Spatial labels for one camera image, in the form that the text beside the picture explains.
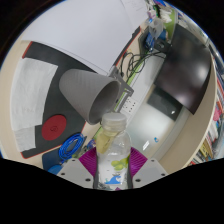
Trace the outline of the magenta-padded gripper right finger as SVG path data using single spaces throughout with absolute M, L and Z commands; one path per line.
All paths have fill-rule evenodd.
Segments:
M 129 189 L 144 187 L 167 175 L 168 173 L 155 158 L 147 159 L 137 149 L 131 149 L 127 177 Z

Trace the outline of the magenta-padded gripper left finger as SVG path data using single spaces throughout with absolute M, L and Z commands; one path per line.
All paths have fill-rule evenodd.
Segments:
M 97 173 L 97 153 L 92 148 L 80 158 L 70 159 L 59 171 L 58 176 L 83 188 L 94 188 Z

